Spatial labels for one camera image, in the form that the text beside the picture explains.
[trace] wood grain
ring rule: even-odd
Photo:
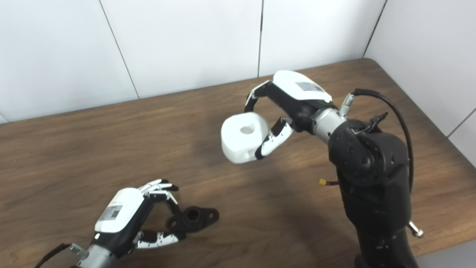
[[[407,120],[415,147],[413,220],[423,255],[476,238],[476,170],[373,61],[302,70],[340,104],[356,87],[381,91]],[[136,250],[117,267],[351,268],[359,252],[325,144],[295,134],[262,161],[234,165],[223,156],[223,121],[242,112],[250,89],[268,77],[47,116],[0,126],[0,266],[33,267],[61,242],[86,246],[114,194],[164,178],[180,187],[183,208],[217,208],[220,221],[183,242]],[[284,113],[262,99],[255,109],[274,123]],[[350,117],[388,111],[359,97]],[[403,138],[389,116],[384,130]],[[157,206],[146,227],[162,229]],[[44,267],[69,267],[61,253]]]

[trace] label sticker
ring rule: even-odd
[[[309,82],[296,82],[296,84],[303,90],[303,91],[317,91],[317,92],[326,92],[321,87],[317,86],[314,83]]]
[[[99,221],[115,220],[118,217],[119,211],[121,209],[122,209],[122,205],[107,207],[102,213],[101,217],[99,218]]]

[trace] white wall panel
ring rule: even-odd
[[[449,140],[476,166],[476,113],[473,113],[456,131]]]
[[[445,134],[474,109],[476,1],[389,0],[365,57]]]
[[[140,97],[256,77],[260,0],[102,0]]]
[[[7,120],[0,114],[0,124],[6,123]]]
[[[385,0],[265,0],[259,75],[362,58]]]
[[[9,121],[137,99],[98,0],[0,1]]]

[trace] black cable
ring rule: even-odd
[[[67,249],[69,246],[71,246],[71,244],[61,244],[57,247],[55,247],[54,249],[52,249],[50,252],[48,252],[42,259],[41,261],[35,266],[35,268],[40,268],[41,265],[43,265],[43,263],[45,263],[46,261],[48,261],[49,259],[51,259],[51,257],[53,257],[54,255],[60,253],[61,251]]]
[[[338,181],[330,181],[326,182],[326,186],[334,186],[334,185],[339,185],[340,183]]]
[[[371,96],[371,97],[380,99],[383,102],[385,102],[392,109],[392,111],[395,113],[395,115],[397,116],[397,119],[400,122],[400,125],[402,127],[403,134],[405,135],[405,139],[407,141],[408,160],[409,160],[409,164],[408,164],[408,169],[409,169],[409,171],[408,171],[408,183],[410,185],[410,192],[411,192],[412,187],[413,187],[413,173],[414,173],[413,146],[412,146],[412,140],[410,138],[410,132],[408,131],[407,124],[403,120],[402,114],[397,109],[395,104],[393,104],[393,102],[391,102],[388,98],[386,98],[384,95],[380,94],[377,91],[370,90],[370,89],[356,88],[355,91],[352,92],[352,94],[355,95],[355,96],[364,95],[364,96]]]

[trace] white cube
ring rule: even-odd
[[[256,160],[255,151],[269,132],[266,120],[257,113],[229,117],[221,126],[221,148],[235,164]]]

